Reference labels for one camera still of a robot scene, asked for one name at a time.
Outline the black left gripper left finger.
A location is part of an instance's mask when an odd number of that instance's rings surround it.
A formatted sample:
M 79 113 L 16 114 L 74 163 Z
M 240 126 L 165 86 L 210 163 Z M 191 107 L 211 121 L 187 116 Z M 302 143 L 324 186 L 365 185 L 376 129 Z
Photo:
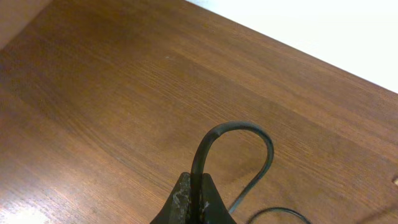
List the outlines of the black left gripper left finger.
M 190 213 L 190 174 L 180 174 L 164 206 L 150 224 L 185 224 Z

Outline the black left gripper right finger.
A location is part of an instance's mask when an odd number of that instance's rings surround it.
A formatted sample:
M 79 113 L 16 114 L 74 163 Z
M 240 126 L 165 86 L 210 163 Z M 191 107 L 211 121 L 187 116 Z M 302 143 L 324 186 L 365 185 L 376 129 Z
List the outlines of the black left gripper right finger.
M 201 180 L 200 220 L 203 224 L 236 224 L 224 205 L 210 174 Z

